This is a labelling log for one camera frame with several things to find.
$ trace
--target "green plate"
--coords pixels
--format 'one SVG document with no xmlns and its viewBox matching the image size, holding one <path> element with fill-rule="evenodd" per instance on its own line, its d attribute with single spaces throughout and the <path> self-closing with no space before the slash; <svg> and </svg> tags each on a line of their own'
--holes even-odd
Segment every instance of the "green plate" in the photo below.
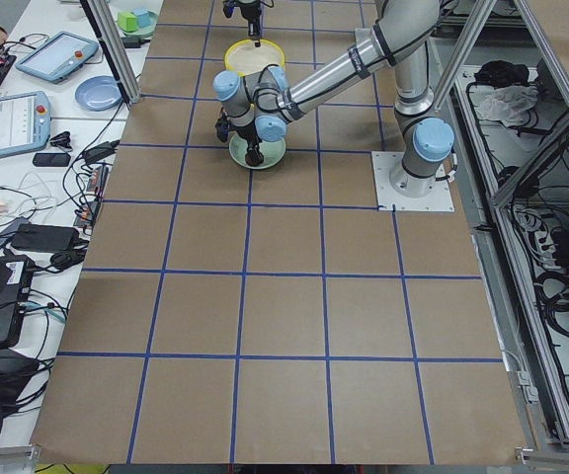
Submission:
<svg viewBox="0 0 569 474">
<path fill-rule="evenodd" d="M 274 165 L 277 165 L 285 156 L 286 144 L 285 139 L 275 141 L 263 141 L 261 143 L 261 153 L 265 157 L 265 161 L 260 166 L 249 166 L 245 163 L 245 154 L 247 153 L 247 141 L 238 136 L 236 133 L 229 140 L 229 153 L 232 155 L 233 160 L 241 165 L 243 168 L 249 170 L 266 170 Z"/>
<path fill-rule="evenodd" d="M 150 25 L 144 28 L 139 28 L 134 32 L 126 32 L 122 28 L 120 28 L 120 25 L 118 25 L 118 29 L 121 30 L 126 37 L 136 37 L 136 38 L 152 37 L 153 33 L 155 33 L 155 27 L 157 26 L 158 15 L 154 12 L 149 11 L 148 18 L 150 18 Z"/>
</svg>

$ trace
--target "blue joint cap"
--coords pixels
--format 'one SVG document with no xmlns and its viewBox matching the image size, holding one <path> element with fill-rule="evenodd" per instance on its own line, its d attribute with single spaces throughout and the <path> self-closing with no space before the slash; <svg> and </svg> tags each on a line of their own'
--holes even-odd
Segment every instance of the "blue joint cap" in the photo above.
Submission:
<svg viewBox="0 0 569 474">
<path fill-rule="evenodd" d="M 239 87 L 241 87 L 241 78 L 234 71 L 223 71 L 216 74 L 212 83 L 216 98 L 220 102 L 231 99 Z"/>
<path fill-rule="evenodd" d="M 274 76 L 278 87 L 280 87 L 282 91 L 286 89 L 288 87 L 288 81 L 286 80 L 285 70 L 280 66 L 269 66 L 268 69 L 269 72 L 272 73 L 272 76 Z"/>
<path fill-rule="evenodd" d="M 416 125 L 414 149 L 430 163 L 439 163 L 453 148 L 453 130 L 440 118 L 425 118 Z"/>
<path fill-rule="evenodd" d="M 265 141 L 279 141 L 285 137 L 286 123 L 276 116 L 259 116 L 256 118 L 256 131 Z"/>
</svg>

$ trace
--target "blue cube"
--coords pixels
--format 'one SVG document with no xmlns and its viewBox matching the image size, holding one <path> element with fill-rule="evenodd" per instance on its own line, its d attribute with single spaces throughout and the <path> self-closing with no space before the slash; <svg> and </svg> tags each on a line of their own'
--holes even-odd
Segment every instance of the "blue cube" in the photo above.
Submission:
<svg viewBox="0 0 569 474">
<path fill-rule="evenodd" d="M 150 16 L 148 15 L 148 10 L 145 8 L 136 8 L 131 11 L 135 18 L 137 18 L 137 25 L 140 28 L 150 27 Z"/>
</svg>

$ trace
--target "green block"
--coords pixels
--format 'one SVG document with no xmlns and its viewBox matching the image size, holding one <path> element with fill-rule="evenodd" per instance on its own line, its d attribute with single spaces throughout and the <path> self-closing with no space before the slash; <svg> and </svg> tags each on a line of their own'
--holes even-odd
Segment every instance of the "green block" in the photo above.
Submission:
<svg viewBox="0 0 569 474">
<path fill-rule="evenodd" d="M 118 26 L 125 32 L 137 30 L 137 17 L 131 12 L 118 12 Z"/>
</svg>

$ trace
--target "black connector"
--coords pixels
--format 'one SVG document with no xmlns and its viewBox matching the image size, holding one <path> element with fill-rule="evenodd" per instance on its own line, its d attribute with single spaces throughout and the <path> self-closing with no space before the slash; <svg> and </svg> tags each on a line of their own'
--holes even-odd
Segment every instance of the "black connector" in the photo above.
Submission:
<svg viewBox="0 0 569 474">
<path fill-rule="evenodd" d="M 83 152 L 83 159 L 87 165 L 93 165 L 100 160 L 116 153 L 116 147 L 120 144 L 119 140 L 105 141 Z"/>
<path fill-rule="evenodd" d="M 138 37 L 122 37 L 122 44 L 126 49 L 135 49 L 141 47 L 143 44 L 150 42 L 150 39 Z"/>
</svg>

